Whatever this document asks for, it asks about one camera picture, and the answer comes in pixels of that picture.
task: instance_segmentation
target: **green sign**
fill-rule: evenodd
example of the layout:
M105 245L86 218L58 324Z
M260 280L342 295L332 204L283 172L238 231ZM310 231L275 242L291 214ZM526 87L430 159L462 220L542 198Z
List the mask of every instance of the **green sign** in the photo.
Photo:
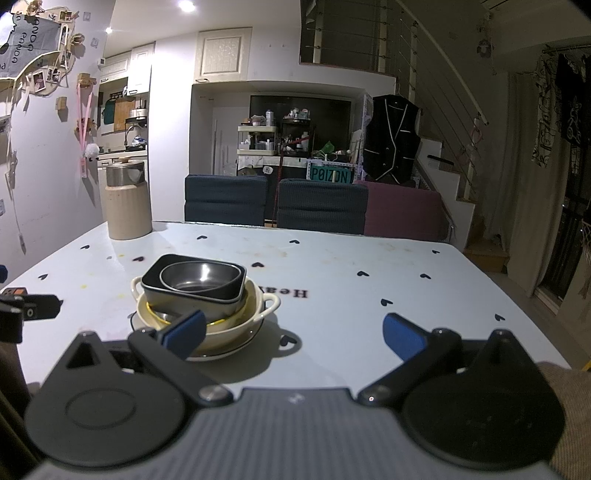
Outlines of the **green sign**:
M350 168L310 165L310 180L353 183L353 173Z

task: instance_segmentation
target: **maroon chair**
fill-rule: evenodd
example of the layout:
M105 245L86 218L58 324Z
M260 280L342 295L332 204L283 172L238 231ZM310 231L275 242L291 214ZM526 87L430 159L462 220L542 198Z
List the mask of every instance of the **maroon chair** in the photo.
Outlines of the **maroon chair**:
M427 242L447 238L449 224L439 192L372 181L355 183L369 190L364 235Z

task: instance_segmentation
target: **bowl handle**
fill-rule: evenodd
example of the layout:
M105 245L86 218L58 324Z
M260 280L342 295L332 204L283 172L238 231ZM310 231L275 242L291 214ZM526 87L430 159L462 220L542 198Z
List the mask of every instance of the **bowl handle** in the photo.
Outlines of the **bowl handle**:
M141 281L142 277L135 277L131 281L131 294L134 296L135 301L138 301L141 296L141 292L138 291L138 283L140 283Z
M262 303L263 303L263 305L268 300L271 300L273 303L271 304L271 306L269 308L263 310L261 313L259 313L255 317L254 323L260 322L267 315L270 315L275 310L277 310L279 308L279 306L281 305L281 299L277 295L275 295L274 293L264 293L262 295Z

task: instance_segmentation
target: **wooden cutting board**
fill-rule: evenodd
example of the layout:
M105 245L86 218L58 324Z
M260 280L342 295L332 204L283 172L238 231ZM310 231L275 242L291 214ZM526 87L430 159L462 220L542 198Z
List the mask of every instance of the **wooden cutting board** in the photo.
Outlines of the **wooden cutting board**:
M115 102L115 124L113 126L115 132L125 130L125 120L131 116L130 112L134 109L134 106L135 100L119 99Z

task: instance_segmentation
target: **ceiling light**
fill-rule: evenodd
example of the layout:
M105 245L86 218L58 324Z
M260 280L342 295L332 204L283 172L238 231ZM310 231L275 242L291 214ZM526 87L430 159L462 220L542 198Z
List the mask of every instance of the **ceiling light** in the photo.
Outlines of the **ceiling light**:
M196 7L194 5L193 2L191 2L190 0L181 0L178 3L178 7L183 11L183 12L187 12L187 13L191 13L194 12Z

